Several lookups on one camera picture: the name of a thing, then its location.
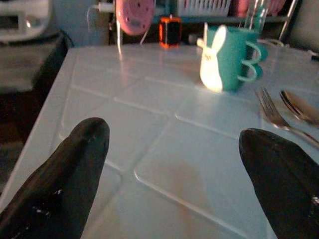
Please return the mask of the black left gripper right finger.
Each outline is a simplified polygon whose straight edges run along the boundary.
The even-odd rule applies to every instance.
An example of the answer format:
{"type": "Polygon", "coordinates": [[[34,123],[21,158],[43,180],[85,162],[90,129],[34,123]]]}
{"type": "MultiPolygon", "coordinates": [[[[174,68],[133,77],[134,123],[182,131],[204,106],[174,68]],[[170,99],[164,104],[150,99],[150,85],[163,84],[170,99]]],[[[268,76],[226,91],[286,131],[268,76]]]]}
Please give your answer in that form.
{"type": "Polygon", "coordinates": [[[240,132],[239,152],[257,199],[279,239],[319,237],[319,165],[272,132],[240,132]]]}

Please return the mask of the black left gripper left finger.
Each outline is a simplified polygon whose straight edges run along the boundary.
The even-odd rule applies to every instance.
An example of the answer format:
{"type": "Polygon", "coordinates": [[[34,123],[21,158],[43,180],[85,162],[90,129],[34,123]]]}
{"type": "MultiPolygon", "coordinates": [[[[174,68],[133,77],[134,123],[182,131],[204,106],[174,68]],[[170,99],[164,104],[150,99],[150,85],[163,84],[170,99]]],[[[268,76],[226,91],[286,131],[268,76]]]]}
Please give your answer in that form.
{"type": "Polygon", "coordinates": [[[79,122],[0,214],[3,239],[79,239],[109,149],[102,118],[79,122]]]}

